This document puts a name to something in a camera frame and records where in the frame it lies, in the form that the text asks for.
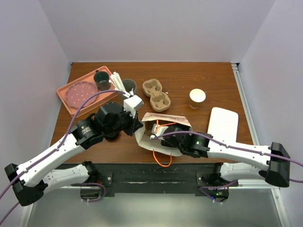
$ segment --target black cup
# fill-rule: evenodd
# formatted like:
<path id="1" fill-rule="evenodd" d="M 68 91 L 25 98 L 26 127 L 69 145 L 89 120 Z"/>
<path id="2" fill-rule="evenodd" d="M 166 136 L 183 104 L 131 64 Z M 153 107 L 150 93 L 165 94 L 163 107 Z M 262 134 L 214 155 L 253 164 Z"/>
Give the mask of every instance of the black cup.
<path id="1" fill-rule="evenodd" d="M 96 70 L 94 81 L 100 91 L 110 89 L 109 74 L 107 72 Z"/>

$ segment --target pink plate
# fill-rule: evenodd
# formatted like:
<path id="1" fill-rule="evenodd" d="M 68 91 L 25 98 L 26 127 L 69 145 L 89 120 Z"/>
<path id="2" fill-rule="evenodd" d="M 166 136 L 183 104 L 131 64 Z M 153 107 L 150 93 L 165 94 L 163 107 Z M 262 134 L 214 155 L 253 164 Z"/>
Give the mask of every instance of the pink plate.
<path id="1" fill-rule="evenodd" d="M 65 101 L 70 107 L 78 109 L 86 99 L 97 92 L 98 89 L 93 83 L 87 81 L 76 82 L 67 89 L 65 93 Z M 84 107 L 92 104 L 96 98 L 97 96 L 91 98 Z"/>

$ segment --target wooden table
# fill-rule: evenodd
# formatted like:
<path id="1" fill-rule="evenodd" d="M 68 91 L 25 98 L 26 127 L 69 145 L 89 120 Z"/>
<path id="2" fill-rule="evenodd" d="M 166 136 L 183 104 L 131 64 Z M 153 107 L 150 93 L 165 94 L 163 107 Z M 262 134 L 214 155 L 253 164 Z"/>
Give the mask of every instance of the wooden table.
<path id="1" fill-rule="evenodd" d="M 163 114 L 185 116 L 193 126 L 194 131 L 207 132 L 210 113 L 213 107 L 221 107 L 239 115 L 237 142 L 252 144 L 252 139 L 242 106 L 241 98 L 229 62 L 89 62 L 73 63 L 68 82 L 71 82 L 101 66 L 107 66 L 111 72 L 118 72 L 122 79 L 133 79 L 137 83 L 138 96 L 144 101 L 139 110 L 139 118 L 145 113 L 154 113 L 149 98 L 144 94 L 142 84 L 149 79 L 158 79 L 163 92 L 168 92 L 171 106 Z M 189 106 L 189 92 L 200 88 L 206 92 L 203 106 L 192 109 Z M 119 102 L 118 97 L 112 101 Z M 95 109 L 77 118 L 82 120 Z M 64 105 L 61 105 L 52 144 L 58 141 L 66 132 L 71 121 Z M 160 162 L 169 162 L 169 157 L 157 153 Z M 80 163 L 154 163 L 152 152 L 137 145 L 135 137 L 121 133 L 114 141 L 94 145 L 67 162 Z M 173 163 L 206 163 L 222 162 L 224 159 L 192 158 L 189 156 L 173 157 Z"/>

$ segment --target cup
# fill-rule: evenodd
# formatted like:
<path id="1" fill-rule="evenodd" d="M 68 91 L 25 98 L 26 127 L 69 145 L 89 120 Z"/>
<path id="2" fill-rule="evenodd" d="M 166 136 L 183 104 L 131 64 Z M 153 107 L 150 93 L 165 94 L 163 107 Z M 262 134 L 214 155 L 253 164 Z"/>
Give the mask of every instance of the cup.
<path id="1" fill-rule="evenodd" d="M 201 106 L 202 102 L 206 99 L 206 94 L 201 89 L 193 89 L 189 93 L 190 107 L 197 109 Z"/>
<path id="2" fill-rule="evenodd" d="M 137 84 L 132 79 L 123 79 L 122 83 L 125 87 L 125 90 L 128 93 L 133 89 L 134 95 L 137 94 Z M 125 97 L 124 95 L 122 95 L 120 93 L 119 93 L 119 98 L 120 98 L 121 102 L 123 102 L 125 99 L 127 99 L 127 97 Z"/>
<path id="3" fill-rule="evenodd" d="M 96 70 L 94 81 L 100 91 L 110 89 L 109 74 L 107 72 Z"/>

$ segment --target gray wall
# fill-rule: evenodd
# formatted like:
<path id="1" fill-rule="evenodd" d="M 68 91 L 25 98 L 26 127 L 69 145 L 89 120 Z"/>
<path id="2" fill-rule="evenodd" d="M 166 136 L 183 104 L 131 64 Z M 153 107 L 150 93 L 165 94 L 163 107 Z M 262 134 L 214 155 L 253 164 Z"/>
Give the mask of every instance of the gray wall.
<path id="1" fill-rule="evenodd" d="M 303 1 L 276 0 L 240 63 L 260 143 L 281 142 L 303 162 Z M 291 177 L 303 180 L 292 165 Z M 294 227 L 302 226 L 303 186 L 281 193 Z"/>
<path id="2" fill-rule="evenodd" d="M 0 1 L 0 191 L 9 183 L 4 167 L 20 164 L 50 143 L 69 62 L 37 0 Z M 0 218 L 17 202 L 10 189 Z M 21 207 L 3 226 L 17 226 Z"/>
<path id="3" fill-rule="evenodd" d="M 70 61 L 240 62 L 274 0 L 39 0 Z"/>

